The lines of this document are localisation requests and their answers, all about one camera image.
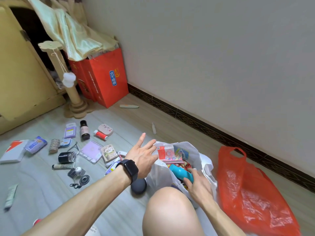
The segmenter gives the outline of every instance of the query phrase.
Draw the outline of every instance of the purple package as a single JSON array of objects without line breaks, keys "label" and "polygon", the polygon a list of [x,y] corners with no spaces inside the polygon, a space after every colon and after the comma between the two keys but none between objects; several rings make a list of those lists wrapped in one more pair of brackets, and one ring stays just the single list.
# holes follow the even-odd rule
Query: purple package
[{"label": "purple package", "polygon": [[65,135],[63,138],[76,137],[77,125],[75,123],[69,123],[65,126]]},{"label": "purple package", "polygon": [[107,175],[107,174],[111,173],[113,170],[115,170],[118,163],[120,163],[120,161],[114,162],[114,163],[108,168],[108,170],[105,172],[105,175]]}]

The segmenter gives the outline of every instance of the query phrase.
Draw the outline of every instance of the leg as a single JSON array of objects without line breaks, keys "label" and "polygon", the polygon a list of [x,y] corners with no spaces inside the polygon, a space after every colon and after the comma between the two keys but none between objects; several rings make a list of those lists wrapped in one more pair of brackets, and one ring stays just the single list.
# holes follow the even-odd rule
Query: leg
[{"label": "leg", "polygon": [[164,187],[151,197],[143,217],[142,231],[144,236],[204,235],[189,199],[172,187]]}]

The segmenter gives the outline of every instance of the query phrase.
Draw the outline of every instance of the cabinet hinge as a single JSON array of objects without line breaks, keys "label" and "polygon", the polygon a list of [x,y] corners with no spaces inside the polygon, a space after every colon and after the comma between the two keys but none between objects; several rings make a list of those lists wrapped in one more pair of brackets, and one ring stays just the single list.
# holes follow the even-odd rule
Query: cabinet hinge
[{"label": "cabinet hinge", "polygon": [[25,30],[20,30],[20,32],[21,32],[22,36],[24,37],[25,41],[31,41],[31,39],[29,38],[29,36]]}]

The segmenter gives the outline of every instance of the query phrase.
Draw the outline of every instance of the essential oil bottle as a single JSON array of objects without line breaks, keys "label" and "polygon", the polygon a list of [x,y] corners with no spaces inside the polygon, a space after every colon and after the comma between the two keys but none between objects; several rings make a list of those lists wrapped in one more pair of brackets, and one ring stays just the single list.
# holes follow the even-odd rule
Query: essential oil bottle
[{"label": "essential oil bottle", "polygon": [[85,120],[80,122],[80,133],[82,140],[90,139],[89,127]]}]

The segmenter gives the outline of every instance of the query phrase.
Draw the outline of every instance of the patterned baseboard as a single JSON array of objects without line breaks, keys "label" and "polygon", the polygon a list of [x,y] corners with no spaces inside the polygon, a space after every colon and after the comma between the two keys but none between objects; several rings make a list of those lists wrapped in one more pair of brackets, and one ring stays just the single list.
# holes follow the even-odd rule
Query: patterned baseboard
[{"label": "patterned baseboard", "polygon": [[153,97],[150,94],[147,94],[146,92],[130,84],[128,84],[128,88],[132,95],[135,95],[141,100],[151,104],[168,115],[171,115],[183,123],[186,123],[187,125],[226,146],[242,148],[246,152],[248,158],[315,193],[315,178],[309,176],[308,174],[305,174],[302,171],[297,170],[294,167],[291,167],[288,164],[285,164],[284,162],[269,156],[268,154],[226,134],[225,132],[220,131],[219,129],[189,115],[188,113],[185,113],[184,111],[177,109],[176,107],[169,105],[160,99]]}]

